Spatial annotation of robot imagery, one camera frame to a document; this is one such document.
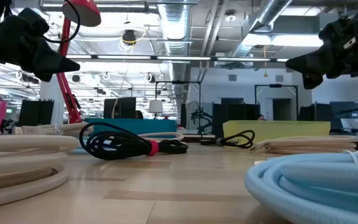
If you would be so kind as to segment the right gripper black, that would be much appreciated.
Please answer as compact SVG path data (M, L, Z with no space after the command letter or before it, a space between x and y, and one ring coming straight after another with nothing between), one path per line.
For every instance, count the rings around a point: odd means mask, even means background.
M322 75L337 78L350 74L358 76L358 11L354 15L343 15L330 22L320 31L324 46L314 52L291 58L285 62L287 68L302 73L303 86L312 90L323 82Z

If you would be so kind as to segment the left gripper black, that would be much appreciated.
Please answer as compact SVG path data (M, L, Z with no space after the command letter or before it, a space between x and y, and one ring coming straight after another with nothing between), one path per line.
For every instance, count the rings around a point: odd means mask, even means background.
M11 63L32 72L42 82L53 73L74 72L80 65L52 50L41 37L33 35L25 17L11 12L11 0L0 0L0 63Z

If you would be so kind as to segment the bright ceiling light panel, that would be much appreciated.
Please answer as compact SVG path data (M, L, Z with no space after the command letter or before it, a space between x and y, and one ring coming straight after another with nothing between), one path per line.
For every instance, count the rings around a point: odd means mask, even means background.
M323 41L317 35L262 35L262 34L248 34L242 41L242 45L277 45L287 47L320 47Z

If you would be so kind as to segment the dark partition panel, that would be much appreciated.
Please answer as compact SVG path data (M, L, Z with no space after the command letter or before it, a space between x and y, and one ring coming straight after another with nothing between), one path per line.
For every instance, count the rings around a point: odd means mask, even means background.
M313 103L299 109L298 121L331 121L331 105Z

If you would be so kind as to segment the black computer monitor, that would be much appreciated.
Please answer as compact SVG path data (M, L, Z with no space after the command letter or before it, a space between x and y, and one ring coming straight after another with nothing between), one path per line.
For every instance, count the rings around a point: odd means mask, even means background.
M39 112L37 117L37 124L50 124L53 113L53 100L42 100L39 102Z
M105 99L103 118L135 118L136 98Z
M23 100L19 114L18 126L36 126L40 101Z

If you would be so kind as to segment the grey screen monitor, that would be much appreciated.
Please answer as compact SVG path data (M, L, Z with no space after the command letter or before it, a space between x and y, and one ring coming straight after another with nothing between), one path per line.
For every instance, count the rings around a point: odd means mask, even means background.
M358 103L353 101L330 102L334 119L358 119Z

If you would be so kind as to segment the yellow plastic bin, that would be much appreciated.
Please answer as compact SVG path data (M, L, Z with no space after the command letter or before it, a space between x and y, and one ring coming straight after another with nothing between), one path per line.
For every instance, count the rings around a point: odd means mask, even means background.
M330 129L331 123L329 121L232 120L223 124L225 138L246 130L252 130L255 133L253 143L259 143L266 139L297 136L328 136Z

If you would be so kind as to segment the black background equipment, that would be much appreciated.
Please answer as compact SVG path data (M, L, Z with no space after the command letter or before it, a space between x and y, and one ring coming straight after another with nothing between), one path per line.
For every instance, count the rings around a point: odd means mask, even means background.
M14 128L14 120L12 119L2 119L0 125L0 133L1 134L12 134Z

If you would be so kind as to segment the red desk lamp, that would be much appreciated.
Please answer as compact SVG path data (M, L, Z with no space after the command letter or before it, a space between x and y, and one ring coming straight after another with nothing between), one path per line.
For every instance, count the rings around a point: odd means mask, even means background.
M62 28L62 44L59 46L59 54L67 56L69 39L74 38L79 32L80 26L96 27L101 23L100 11L93 0L64 0L62 12L64 17ZM64 73L56 74L62 92L62 96L68 110L69 123L81 123L80 112L75 103Z

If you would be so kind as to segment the black partition panel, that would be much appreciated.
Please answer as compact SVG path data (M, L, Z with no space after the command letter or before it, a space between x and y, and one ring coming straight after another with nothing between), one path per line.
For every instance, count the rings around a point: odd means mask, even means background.
M223 137L223 124L230 120L256 120L260 114L260 105L234 104L234 105L213 105L213 134L216 137Z

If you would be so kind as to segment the white lampshade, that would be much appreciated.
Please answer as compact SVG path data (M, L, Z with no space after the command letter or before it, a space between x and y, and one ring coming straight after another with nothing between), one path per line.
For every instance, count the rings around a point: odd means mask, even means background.
M153 113L153 114L163 113L163 101L162 100L150 100L149 113Z

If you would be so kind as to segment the teal plastic bin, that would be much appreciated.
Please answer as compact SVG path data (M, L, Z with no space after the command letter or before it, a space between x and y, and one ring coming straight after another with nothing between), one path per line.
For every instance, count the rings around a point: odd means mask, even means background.
M177 122L169 119L86 118L85 121L88 124L97 122L108 123L137 135L175 133L177 131Z

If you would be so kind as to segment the long ceiling light strip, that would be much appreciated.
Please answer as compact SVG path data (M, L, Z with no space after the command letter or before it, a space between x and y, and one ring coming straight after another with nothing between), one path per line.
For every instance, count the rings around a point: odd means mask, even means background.
M272 62L284 63L287 58L255 57L196 57L196 56L163 56L163 55L67 55L69 59L93 60L170 60L170 61L210 61L210 62Z

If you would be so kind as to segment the black metal frame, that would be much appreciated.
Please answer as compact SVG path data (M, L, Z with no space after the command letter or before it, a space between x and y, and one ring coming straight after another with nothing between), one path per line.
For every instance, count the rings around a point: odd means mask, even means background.
M163 91L170 91L171 89L174 91L173 93L173 99L175 100L176 104L178 104L177 108L178 108L178 112L180 113L180 125L182 127L186 127L187 122L190 120L190 118L188 118L188 115L190 113L186 112L186 104L187 104L187 100L189 99L189 91L190 88L192 86L192 84L194 85L198 85L198 88L195 88L195 90L198 92L198 102L197 102L197 106L198 106L198 111L202 111L201 109L201 82L200 81L184 81L184 80L173 80L173 81L156 81L155 82L155 99L157 99L157 96L159 95L159 92L161 90ZM183 85L186 86L186 88L183 88L182 90L179 91L179 93L184 93L185 90L187 91L187 96L181 96L181 97L177 97L175 91L175 87L177 85Z
M299 115L299 94L298 94L298 86L296 85L282 85L280 83L275 83L275 84L259 84L259 85L254 85L254 105L255 105L255 115L258 114L258 112L260 112L260 105L259 102L257 100L257 89L258 87L269 87L269 88L283 88L286 87L287 89L291 90L290 88L293 88L295 90L295 92L293 93L295 95L295 99L296 99L296 115L295 115L295 119L298 121L298 115Z

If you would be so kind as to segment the silver slanted ventilation duct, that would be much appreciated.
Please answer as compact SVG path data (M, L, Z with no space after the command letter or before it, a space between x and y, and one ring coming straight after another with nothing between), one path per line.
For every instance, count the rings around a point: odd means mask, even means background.
M241 42L232 57L245 57L255 45L269 45L265 34L273 31L273 24L292 0L263 0L260 9L246 16L241 27Z

